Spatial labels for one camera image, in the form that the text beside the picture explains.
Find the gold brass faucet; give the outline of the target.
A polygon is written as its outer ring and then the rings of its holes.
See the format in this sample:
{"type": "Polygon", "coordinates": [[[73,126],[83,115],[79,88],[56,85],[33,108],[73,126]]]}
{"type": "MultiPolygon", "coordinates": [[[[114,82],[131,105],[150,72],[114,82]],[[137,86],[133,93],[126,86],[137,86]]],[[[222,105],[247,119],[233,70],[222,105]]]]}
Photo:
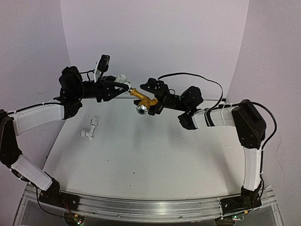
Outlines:
{"type": "Polygon", "coordinates": [[[131,96],[134,96],[139,100],[147,100],[147,101],[151,100],[148,96],[140,93],[136,88],[131,88],[128,92],[131,96]]]}

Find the white elbow fitting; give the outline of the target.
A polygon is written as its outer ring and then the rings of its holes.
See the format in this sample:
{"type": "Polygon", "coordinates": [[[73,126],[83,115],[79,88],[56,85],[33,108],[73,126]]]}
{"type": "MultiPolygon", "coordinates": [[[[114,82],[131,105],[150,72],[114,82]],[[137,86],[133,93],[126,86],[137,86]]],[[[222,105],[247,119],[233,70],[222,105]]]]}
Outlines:
{"type": "Polygon", "coordinates": [[[128,80],[127,76],[122,73],[116,77],[115,82],[125,84],[128,86],[129,89],[131,89],[132,87],[131,82],[128,80]]]}

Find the white plastic faucet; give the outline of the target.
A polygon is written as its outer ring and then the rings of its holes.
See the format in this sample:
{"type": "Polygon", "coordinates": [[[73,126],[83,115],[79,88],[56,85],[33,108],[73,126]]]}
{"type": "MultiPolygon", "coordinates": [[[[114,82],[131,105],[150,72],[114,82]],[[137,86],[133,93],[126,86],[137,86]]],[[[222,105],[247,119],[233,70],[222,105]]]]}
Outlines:
{"type": "Polygon", "coordinates": [[[97,128],[97,126],[98,126],[98,119],[92,118],[90,121],[90,129],[89,130],[82,129],[80,132],[80,136],[85,137],[90,141],[93,141],[94,140],[94,132],[95,132],[95,129],[97,128]]]}

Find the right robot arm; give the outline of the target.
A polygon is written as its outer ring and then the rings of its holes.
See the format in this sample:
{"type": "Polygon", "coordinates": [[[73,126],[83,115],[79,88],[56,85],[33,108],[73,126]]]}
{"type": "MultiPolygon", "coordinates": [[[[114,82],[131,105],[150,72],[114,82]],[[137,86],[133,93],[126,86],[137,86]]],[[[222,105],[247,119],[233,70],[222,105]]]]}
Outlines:
{"type": "Polygon", "coordinates": [[[181,95],[172,94],[167,84],[154,78],[142,84],[141,89],[150,92],[154,98],[131,88],[129,94],[138,98],[135,101],[139,114],[156,115],[163,109],[181,111],[179,123],[187,130],[205,127],[232,126],[236,128],[240,144],[244,149],[245,175],[242,192],[255,193],[263,185],[262,151],[266,135],[266,122],[254,104],[248,99],[238,104],[218,104],[212,108],[198,109],[203,103],[201,90],[191,86],[181,95]]]}

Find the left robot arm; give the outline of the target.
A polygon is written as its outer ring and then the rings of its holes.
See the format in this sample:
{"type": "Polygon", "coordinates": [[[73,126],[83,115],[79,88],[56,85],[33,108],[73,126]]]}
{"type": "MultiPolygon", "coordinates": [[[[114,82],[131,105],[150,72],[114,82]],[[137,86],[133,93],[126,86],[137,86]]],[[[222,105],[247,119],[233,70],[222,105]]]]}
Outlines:
{"type": "Polygon", "coordinates": [[[95,98],[98,103],[110,101],[128,92],[131,83],[127,76],[100,76],[84,81],[77,67],[66,67],[59,78],[60,95],[53,102],[32,105],[13,112],[0,111],[0,162],[27,182],[45,191],[52,205],[63,202],[63,194],[52,187],[55,179],[32,163],[20,150],[17,136],[53,121],[74,117],[82,107],[82,99],[95,98]]]}

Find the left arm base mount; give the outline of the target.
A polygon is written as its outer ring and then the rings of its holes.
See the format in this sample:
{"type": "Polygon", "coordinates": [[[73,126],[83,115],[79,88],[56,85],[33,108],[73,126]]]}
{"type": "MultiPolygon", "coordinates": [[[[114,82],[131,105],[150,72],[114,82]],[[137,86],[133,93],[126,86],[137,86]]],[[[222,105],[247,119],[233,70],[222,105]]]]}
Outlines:
{"type": "Polygon", "coordinates": [[[54,178],[51,178],[51,182],[47,190],[40,192],[38,196],[39,202],[68,210],[77,210],[79,207],[79,196],[60,191],[60,184],[54,178]]]}

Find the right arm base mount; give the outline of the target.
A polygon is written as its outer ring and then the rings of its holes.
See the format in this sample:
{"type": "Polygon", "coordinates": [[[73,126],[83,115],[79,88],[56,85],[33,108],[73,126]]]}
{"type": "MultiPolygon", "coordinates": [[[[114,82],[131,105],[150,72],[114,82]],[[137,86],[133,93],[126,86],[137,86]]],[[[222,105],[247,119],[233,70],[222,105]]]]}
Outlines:
{"type": "Polygon", "coordinates": [[[245,210],[253,210],[261,206],[261,195],[259,194],[261,184],[254,190],[247,190],[241,187],[241,194],[238,196],[223,198],[219,201],[222,208],[222,215],[240,213],[245,210]]]}

